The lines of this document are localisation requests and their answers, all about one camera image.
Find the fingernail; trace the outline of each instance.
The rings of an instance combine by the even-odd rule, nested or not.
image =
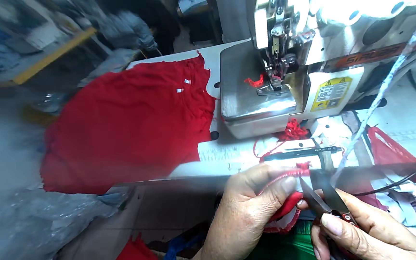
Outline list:
[[[296,179],[294,177],[287,177],[286,179],[284,179],[280,185],[282,186],[282,189],[290,194],[295,190],[295,186],[296,186]]]
[[[343,226],[339,219],[330,214],[322,215],[321,224],[333,235],[340,236],[343,233]]]
[[[320,260],[319,251],[317,251],[317,249],[315,249],[315,248],[314,248],[314,255],[316,256],[317,260]]]

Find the metal plate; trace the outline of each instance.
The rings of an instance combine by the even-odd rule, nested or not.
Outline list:
[[[264,71],[257,51],[251,42],[245,42],[221,52],[221,114],[227,122],[285,115],[296,109],[290,91],[258,96],[257,88],[244,82],[258,80]]]

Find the finger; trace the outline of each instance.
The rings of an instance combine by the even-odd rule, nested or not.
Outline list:
[[[320,221],[316,220],[311,227],[311,241],[314,245],[314,254],[317,260],[330,260],[330,250],[328,249],[325,233],[320,228]]]
[[[416,250],[416,237],[387,212],[337,190],[355,221],[364,231],[385,243],[405,250]]]
[[[384,243],[336,216],[324,214],[321,229],[338,245],[365,260],[392,259],[400,251],[396,246]]]
[[[322,190],[315,190],[316,194],[319,195],[321,198],[323,198],[324,194]],[[298,201],[296,204],[297,209],[299,210],[309,210],[309,204],[307,203],[306,199],[302,199]]]
[[[243,177],[246,186],[251,189],[262,189],[271,180],[285,173],[286,171],[293,170],[290,167],[274,167],[265,163],[260,163],[251,167],[250,169],[240,173]]]
[[[296,204],[296,208],[299,210],[308,210],[309,209],[309,205],[307,204],[307,202],[305,200],[300,200],[298,201],[298,203]]]
[[[261,195],[253,198],[253,201],[255,204],[259,205],[264,216],[269,219],[281,208],[286,198],[295,191],[295,188],[296,178],[286,177],[267,187]]]

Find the right hand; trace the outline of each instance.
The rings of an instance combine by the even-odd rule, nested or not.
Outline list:
[[[330,259],[326,235],[363,260],[416,260],[416,237],[407,228],[387,212],[346,192],[337,192],[360,229],[331,214],[324,214],[311,229],[318,260]]]

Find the hand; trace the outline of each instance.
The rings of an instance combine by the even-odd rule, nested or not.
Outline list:
[[[284,178],[256,196],[267,183],[291,168],[259,164],[228,180],[204,246],[194,259],[244,259],[258,244],[264,226],[295,190]]]
[[[329,260],[325,236],[364,260],[416,259],[416,237],[387,212],[337,190],[359,228],[331,214],[322,215],[311,229],[318,260]]]

